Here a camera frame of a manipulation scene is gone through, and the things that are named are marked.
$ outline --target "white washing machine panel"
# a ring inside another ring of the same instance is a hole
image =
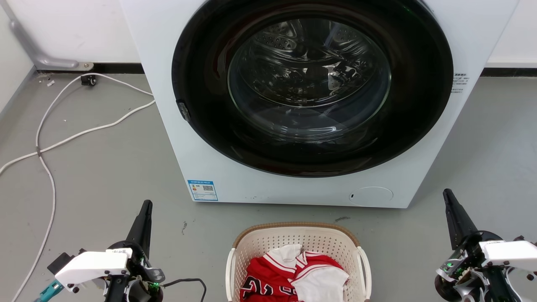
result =
[[[518,0],[424,1],[443,30],[453,58],[453,89],[440,118],[415,145],[385,163],[347,175],[316,178],[277,175],[238,163],[206,143],[182,117],[172,86],[172,60],[183,28],[203,3],[122,0],[193,200],[405,208],[442,147]]]

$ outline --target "basket handle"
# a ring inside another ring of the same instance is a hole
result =
[[[366,301],[369,301],[371,298],[371,267],[369,266],[369,260],[367,259],[366,252],[362,249],[362,247],[357,247],[358,253],[360,254],[360,257],[362,258],[362,262],[364,263],[364,269],[366,273],[366,277],[364,278],[364,281],[366,283]]]
[[[228,301],[233,301],[233,289],[232,283],[231,283],[231,269],[232,269],[232,263],[233,263],[233,255],[235,254],[235,248],[232,248],[231,251],[229,251],[228,255],[228,261],[226,263],[226,296],[228,297]]]

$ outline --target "white cable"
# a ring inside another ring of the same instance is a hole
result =
[[[69,84],[67,84],[67,86],[65,86],[62,91],[60,91],[60,93],[58,94],[58,96],[56,96],[56,98],[54,99],[54,101],[52,101],[52,103],[50,104],[50,106],[48,107],[47,111],[45,112],[45,115],[43,116],[43,118],[41,119],[41,123],[39,124],[39,127],[38,127],[38,130],[37,130],[37,134],[35,135],[35,145],[37,147],[37,149],[39,149],[39,133],[41,132],[41,127],[43,126],[43,122],[45,121],[47,115],[48,115],[48,112],[50,111],[50,109],[52,108],[52,106],[54,105],[54,103],[56,103],[56,101],[58,100],[58,98],[60,97],[60,95],[65,91],[65,89],[67,87],[69,87],[71,84],[73,84],[75,81],[77,81],[79,78],[81,78],[82,76],[86,76],[86,75],[98,75],[98,76],[102,76],[102,77],[105,77],[105,78],[108,78],[110,80],[113,80],[113,81],[116,81],[118,83],[121,83],[121,84],[124,84],[124,85],[127,85],[137,91],[140,91],[140,92],[143,92],[144,94],[147,94],[147,95],[150,95],[152,96],[153,94],[147,92],[147,91],[144,91],[144,90],[141,90],[137,87],[134,87],[130,84],[127,84],[125,82],[122,82],[120,80],[116,80],[115,78],[111,78],[109,76],[105,76],[105,75],[102,75],[102,74],[97,74],[97,73],[87,73],[87,74],[83,74],[79,77],[76,77],[74,80],[72,80],[71,82],[69,82]],[[57,146],[60,146],[68,141],[71,141],[81,135],[84,135],[86,133],[90,133],[90,132],[93,132],[93,131],[96,131],[96,130],[100,130],[100,129],[104,129],[104,128],[108,128],[108,127],[112,127],[112,126],[115,126],[117,124],[119,124],[120,122],[122,122],[124,119],[126,119],[127,117],[129,117],[131,114],[133,114],[134,112],[137,112],[137,111],[140,111],[144,108],[147,108],[151,105],[153,105],[155,102],[155,100],[152,100],[150,103],[144,105],[144,106],[140,106],[136,109],[134,109],[133,111],[130,111],[129,113],[127,113],[126,115],[124,115],[122,118],[120,118],[119,120],[117,120],[116,122],[114,123],[111,123],[111,124],[108,124],[108,125],[104,125],[104,126],[99,126],[99,127],[95,127],[95,128],[92,128],[92,129],[88,129],[86,131],[82,131],[80,133],[77,133],[69,138],[66,138],[58,143],[55,143],[54,145],[48,147],[48,148],[45,148],[43,150],[40,150],[39,152],[40,153],[43,153],[43,152],[46,152],[46,151],[49,151],[53,148],[56,148]],[[28,157],[31,157],[33,155],[37,155],[38,152],[34,152],[34,153],[30,153],[30,154],[26,154],[24,156],[21,156],[17,159],[14,159],[8,163],[6,163],[5,165],[2,166],[2,168],[0,168],[0,175],[2,174],[2,172],[9,166],[11,166],[12,164],[18,162],[18,161],[21,161],[23,159],[27,159]],[[47,227],[47,232],[45,233],[45,238],[43,238],[43,243],[41,244],[41,247],[39,248],[39,251],[38,251],[38,254],[37,254],[37,257],[35,258],[35,261],[32,265],[32,267],[30,268],[30,271],[28,272],[28,275],[26,276],[26,278],[24,279],[23,283],[20,285],[20,288],[19,290],[17,291],[17,293],[15,294],[15,296],[13,297],[13,299],[11,300],[11,302],[15,302],[15,300],[17,300],[17,298],[19,297],[20,293],[23,291],[24,287],[26,286],[26,283],[28,282],[28,280],[30,279],[30,276],[32,275],[33,271],[35,270],[35,266],[37,265],[37,262],[39,261],[39,258],[41,257],[41,254],[43,253],[43,249],[45,248],[45,244],[47,243],[47,239],[48,239],[48,236],[50,234],[50,229],[52,228],[52,222],[54,221],[54,214],[56,212],[56,186],[54,185],[54,179],[52,177],[52,174],[50,173],[50,170],[48,169],[47,165],[45,164],[42,156],[40,155],[39,156],[39,160],[41,161],[41,164],[43,165],[43,167],[45,168],[45,170],[47,171],[47,174],[48,174],[48,177],[50,178],[50,183],[52,185],[52,214],[50,216],[50,222],[48,223],[48,227]]]

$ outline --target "brown basket rim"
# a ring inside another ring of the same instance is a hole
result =
[[[267,228],[278,228],[278,227],[319,227],[319,228],[331,228],[335,229],[337,231],[342,232],[343,234],[347,235],[354,245],[356,247],[360,246],[360,241],[352,234],[348,229],[334,225],[334,224],[327,224],[324,222],[305,222],[305,221],[297,221],[297,222],[273,222],[270,224],[262,224],[262,225],[255,225],[251,226],[244,231],[242,231],[239,236],[237,236],[237,239],[235,239],[235,242],[233,242],[233,248],[237,248],[238,243],[248,234],[253,231],[257,231],[259,229],[267,229]]]

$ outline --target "clothes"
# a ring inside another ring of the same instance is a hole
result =
[[[287,245],[253,258],[241,302],[343,302],[349,275],[332,258]]]

